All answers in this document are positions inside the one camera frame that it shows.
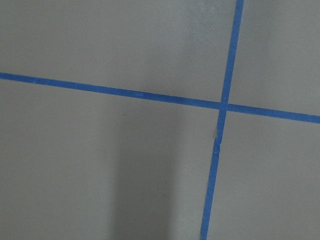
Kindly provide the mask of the blue tape line lengthwise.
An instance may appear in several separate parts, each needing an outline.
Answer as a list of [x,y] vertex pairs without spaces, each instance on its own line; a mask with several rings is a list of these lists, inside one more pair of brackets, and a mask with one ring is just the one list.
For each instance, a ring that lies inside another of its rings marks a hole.
[[208,174],[207,189],[203,207],[202,221],[200,227],[200,239],[206,240],[208,237],[212,205],[214,201],[215,185],[218,173],[218,165],[221,152],[221,144],[223,140],[224,127],[226,122],[227,108],[229,104],[229,96],[231,91],[233,72],[236,60],[237,46],[240,34],[240,26],[242,20],[244,1],[237,0],[232,23],[232,31],[229,41],[228,56],[225,67],[223,86],[218,109],[218,118],[216,123],[216,137],[213,143],[211,163]]

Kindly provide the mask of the blue tape line crosswise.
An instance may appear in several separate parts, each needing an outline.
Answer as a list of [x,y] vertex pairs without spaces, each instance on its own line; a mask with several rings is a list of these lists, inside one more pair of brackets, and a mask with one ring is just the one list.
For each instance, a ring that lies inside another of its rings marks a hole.
[[238,105],[238,104],[225,103],[225,102],[216,102],[216,101],[209,101],[209,100],[195,99],[195,98],[188,98],[188,97],[181,97],[181,96],[149,93],[149,92],[143,92],[143,91],[113,88],[113,87],[107,87],[107,86],[99,86],[99,85],[63,81],[63,80],[56,80],[56,79],[49,79],[49,78],[42,78],[42,77],[34,77],[34,76],[26,76],[26,75],[19,75],[19,74],[11,74],[11,73],[5,73],[5,72],[0,73],[0,78],[2,80],[8,80],[8,81],[16,81],[16,82],[22,82],[22,83],[44,85],[44,86],[51,86],[51,87],[57,87],[57,88],[65,88],[65,89],[72,89],[72,90],[79,90],[79,91],[86,91],[86,92],[93,92],[93,93],[100,93],[100,94],[107,94],[107,95],[115,95],[115,96],[150,100],[150,101],[156,101],[156,102],[179,104],[179,105],[193,106],[193,107],[213,109],[213,110],[222,109],[226,112],[229,111],[229,112],[235,112],[235,113],[286,119],[286,120],[293,120],[293,121],[314,123],[314,124],[320,123],[320,117],[318,115],[298,113],[298,112]]

